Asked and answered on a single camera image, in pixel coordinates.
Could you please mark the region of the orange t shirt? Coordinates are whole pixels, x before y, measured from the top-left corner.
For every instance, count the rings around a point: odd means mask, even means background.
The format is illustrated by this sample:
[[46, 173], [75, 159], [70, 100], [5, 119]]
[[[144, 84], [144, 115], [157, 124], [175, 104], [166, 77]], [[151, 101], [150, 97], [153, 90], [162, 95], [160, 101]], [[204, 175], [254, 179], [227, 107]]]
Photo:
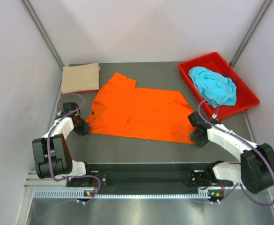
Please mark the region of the orange t shirt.
[[137, 88], [120, 73], [99, 90], [86, 119], [92, 134], [193, 144], [192, 107], [179, 91]]

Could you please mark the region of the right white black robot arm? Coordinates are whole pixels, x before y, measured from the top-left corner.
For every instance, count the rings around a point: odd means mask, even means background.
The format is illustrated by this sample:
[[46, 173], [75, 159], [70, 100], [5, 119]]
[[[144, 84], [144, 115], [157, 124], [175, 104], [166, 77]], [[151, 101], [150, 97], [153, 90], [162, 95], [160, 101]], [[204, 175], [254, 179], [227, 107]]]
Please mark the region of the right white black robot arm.
[[257, 194], [274, 185], [274, 150], [267, 144], [256, 144], [227, 129], [219, 120], [207, 120], [199, 112], [188, 116], [194, 131], [190, 139], [202, 148], [213, 142], [233, 155], [238, 163], [216, 161], [204, 170], [206, 185], [215, 186], [222, 180], [243, 185]]

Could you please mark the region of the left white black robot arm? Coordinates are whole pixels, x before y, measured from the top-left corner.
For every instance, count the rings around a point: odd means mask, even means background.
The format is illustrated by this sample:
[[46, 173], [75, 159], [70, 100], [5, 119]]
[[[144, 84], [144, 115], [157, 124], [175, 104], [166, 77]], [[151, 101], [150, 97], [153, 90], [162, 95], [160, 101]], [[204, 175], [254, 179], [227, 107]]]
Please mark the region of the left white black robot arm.
[[32, 150], [37, 176], [40, 179], [60, 180], [77, 177], [79, 183], [88, 186], [93, 174], [87, 171], [85, 162], [72, 160], [66, 139], [74, 131], [79, 136], [88, 134], [89, 123], [77, 114], [57, 117], [50, 130], [41, 138], [32, 141]]

